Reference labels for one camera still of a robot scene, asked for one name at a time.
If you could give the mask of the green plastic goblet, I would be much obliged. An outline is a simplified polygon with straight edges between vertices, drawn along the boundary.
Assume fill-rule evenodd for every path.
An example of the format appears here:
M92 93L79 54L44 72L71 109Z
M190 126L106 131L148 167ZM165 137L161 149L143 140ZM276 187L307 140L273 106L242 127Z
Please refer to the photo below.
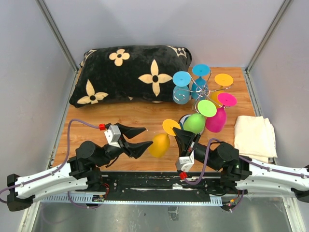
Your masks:
M212 101L201 100L197 104L197 113L191 114L183 124L185 131L199 134L204 131L206 118L213 117L217 113L217 108Z

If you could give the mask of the yellow plastic goblet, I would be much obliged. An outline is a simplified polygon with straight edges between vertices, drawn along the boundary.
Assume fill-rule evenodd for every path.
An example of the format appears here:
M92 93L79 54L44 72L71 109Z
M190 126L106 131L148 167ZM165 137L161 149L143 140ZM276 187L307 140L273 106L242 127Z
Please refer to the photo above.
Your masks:
M155 158L163 157L170 147L169 136L175 137L173 128L181 129L180 124L172 119L165 119L162 123L164 133L160 133L153 138L153 143L149 146L150 154Z
M220 73L217 74L214 78L215 83L220 86L219 89L211 91L209 98L211 101L214 103L217 109L219 109L222 104L218 100L218 95L220 93L224 93L226 89L229 89L231 85L233 85L234 79L232 76L225 74L225 73Z

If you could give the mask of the magenta plastic goblet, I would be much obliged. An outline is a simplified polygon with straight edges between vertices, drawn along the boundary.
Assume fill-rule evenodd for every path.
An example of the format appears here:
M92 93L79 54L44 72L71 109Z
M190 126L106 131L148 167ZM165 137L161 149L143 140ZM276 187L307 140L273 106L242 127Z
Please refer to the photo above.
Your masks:
M227 122L225 108L235 106L237 99L234 95L223 91L212 92L210 99L215 102L217 113L215 116L206 119L205 128L211 132L219 133Z

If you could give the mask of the blue plastic goblet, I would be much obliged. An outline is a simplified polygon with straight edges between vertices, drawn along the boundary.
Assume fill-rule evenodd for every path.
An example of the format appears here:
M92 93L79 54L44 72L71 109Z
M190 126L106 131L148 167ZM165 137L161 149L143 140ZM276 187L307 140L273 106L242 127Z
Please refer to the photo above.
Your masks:
M175 87L172 92L172 99L180 105L186 104L190 99L189 84L191 75L185 71L176 72L173 76Z
M203 79L203 77L207 76L210 72L210 67L206 64L197 64L192 68L192 73L198 76L198 79L193 82L191 87L191 96L193 99L205 99L205 96L209 92L209 88L207 81Z

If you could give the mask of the chrome wine glass rack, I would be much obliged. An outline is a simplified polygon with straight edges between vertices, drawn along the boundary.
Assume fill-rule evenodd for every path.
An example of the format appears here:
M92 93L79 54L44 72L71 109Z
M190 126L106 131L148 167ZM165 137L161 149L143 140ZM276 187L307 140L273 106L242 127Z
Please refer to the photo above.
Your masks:
M179 120L180 127L195 134L202 134L205 129L219 133L227 122L225 109L237 104L236 97L226 92L232 87L234 79L228 74L220 73L214 77L215 83L220 87L211 90L208 85L212 74L209 66L198 64L192 68L192 73L197 76L196 80L185 71L176 72L173 76L173 100L177 104L194 100L194 113L183 116Z

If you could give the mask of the yellow plastic goblet front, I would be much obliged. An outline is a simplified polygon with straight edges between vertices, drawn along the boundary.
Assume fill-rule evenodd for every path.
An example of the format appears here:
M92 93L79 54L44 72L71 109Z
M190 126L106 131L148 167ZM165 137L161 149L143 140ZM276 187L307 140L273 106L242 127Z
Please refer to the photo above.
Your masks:
M219 89L211 91L209 98L211 101L214 103L217 109L219 109L222 104L218 100L218 95L220 93L224 93L226 89L229 89L231 85L233 85L234 79L232 76L225 74L225 73L220 73L217 74L214 78L215 83L220 86Z

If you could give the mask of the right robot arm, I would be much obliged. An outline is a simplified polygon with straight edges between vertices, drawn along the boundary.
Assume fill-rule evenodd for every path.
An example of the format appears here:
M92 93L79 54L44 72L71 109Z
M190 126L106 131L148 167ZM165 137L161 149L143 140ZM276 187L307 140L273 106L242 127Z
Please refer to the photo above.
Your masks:
M174 127L179 149L176 169L181 179L188 179L188 171L200 162L200 176L189 185L201 182L206 167L220 172L219 189L223 193L232 191L273 192L295 197L301 202L309 201L309 168L293 168L262 162L242 156L231 144L209 139L207 145L199 143L200 135Z

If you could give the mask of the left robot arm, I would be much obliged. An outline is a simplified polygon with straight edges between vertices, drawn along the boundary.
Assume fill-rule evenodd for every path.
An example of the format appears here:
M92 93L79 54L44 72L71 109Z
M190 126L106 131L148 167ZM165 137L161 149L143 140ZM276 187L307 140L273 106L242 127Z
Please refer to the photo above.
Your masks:
M75 156L66 156L64 161L51 169L28 175L11 174L7 177L8 191L3 201L11 212L29 208L33 203L58 193L70 191L110 191L110 186L103 179L100 168L112 165L121 154L138 159L152 141L130 143L132 139L146 128L124 126L120 123L92 125L82 124L104 132L107 144L99 146L92 141L83 142L76 150Z

